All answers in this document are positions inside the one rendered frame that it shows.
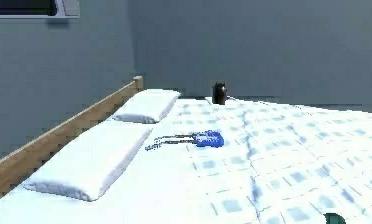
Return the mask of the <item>wooden bed with checked blanket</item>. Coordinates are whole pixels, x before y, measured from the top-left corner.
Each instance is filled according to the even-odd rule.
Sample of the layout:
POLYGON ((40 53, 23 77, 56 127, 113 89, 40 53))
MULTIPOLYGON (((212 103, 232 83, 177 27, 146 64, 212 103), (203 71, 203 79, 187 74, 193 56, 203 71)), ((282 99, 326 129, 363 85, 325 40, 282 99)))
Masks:
POLYGON ((0 224, 372 224, 372 113, 229 98, 176 100, 133 160, 95 201, 40 193, 25 181, 104 122, 141 77, 0 160, 0 224), (222 147, 145 147, 214 130, 222 147))

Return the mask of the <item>blue toy guitar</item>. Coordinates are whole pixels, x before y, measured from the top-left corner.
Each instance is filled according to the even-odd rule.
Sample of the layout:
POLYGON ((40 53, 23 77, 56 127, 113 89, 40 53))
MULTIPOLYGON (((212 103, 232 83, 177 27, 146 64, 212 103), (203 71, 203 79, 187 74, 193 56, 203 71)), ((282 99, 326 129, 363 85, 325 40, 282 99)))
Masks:
POLYGON ((163 144, 190 143, 196 147, 214 147, 219 148, 225 144, 225 140, 220 132, 206 130, 202 132, 193 132, 191 134, 161 136, 154 139, 154 142, 145 147, 146 151, 160 148, 163 144))

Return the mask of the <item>black cylinder object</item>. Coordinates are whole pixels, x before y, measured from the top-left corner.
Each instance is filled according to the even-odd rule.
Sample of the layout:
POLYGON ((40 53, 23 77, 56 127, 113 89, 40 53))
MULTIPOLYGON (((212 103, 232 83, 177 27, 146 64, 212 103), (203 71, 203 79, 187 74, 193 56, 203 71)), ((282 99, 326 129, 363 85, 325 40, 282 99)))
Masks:
POLYGON ((218 105, 224 105, 227 98, 227 89, 224 82, 216 82, 213 86, 212 102, 218 105))

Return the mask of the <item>white pillow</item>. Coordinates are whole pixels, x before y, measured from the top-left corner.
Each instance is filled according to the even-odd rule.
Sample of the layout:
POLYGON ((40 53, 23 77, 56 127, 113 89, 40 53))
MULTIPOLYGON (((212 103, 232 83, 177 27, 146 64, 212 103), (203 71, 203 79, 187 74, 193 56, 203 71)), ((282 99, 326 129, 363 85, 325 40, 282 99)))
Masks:
POLYGON ((24 188, 95 201, 125 171, 151 132, 145 124, 104 121, 66 144, 25 181, 24 188))
POLYGON ((180 92, 164 89, 146 89, 133 95, 111 115, 117 121, 155 124, 174 106, 180 92))

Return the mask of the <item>dark green round object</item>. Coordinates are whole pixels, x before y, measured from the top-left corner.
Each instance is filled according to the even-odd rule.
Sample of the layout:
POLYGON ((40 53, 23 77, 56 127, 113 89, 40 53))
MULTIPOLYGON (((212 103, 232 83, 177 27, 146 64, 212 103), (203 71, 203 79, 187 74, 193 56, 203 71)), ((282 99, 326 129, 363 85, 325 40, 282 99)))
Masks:
POLYGON ((337 213, 325 213, 326 224, 346 224, 345 219, 337 213))

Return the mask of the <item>white framed window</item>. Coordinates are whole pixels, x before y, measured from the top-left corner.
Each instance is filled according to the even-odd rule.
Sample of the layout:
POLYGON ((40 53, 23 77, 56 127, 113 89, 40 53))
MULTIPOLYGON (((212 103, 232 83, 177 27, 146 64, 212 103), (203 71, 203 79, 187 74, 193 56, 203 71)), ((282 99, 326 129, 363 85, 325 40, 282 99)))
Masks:
POLYGON ((79 0, 0 0, 0 18, 79 17, 79 0))

